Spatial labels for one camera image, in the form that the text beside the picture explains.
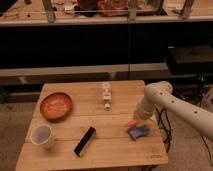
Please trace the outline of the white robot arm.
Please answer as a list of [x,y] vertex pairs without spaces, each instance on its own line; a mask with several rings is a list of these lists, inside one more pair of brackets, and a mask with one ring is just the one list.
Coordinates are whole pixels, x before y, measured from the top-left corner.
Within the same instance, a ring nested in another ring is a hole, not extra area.
[[176,98],[172,91],[173,87],[167,81],[147,84],[143,98],[136,105],[134,118],[140,121],[150,119],[155,106],[160,105],[213,141],[213,113]]

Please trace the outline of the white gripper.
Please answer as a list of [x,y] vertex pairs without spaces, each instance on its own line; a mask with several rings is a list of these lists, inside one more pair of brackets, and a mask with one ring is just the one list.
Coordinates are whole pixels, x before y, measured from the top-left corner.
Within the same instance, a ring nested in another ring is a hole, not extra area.
[[154,113],[154,105],[149,101],[141,100],[137,103],[133,118],[140,120],[150,119]]

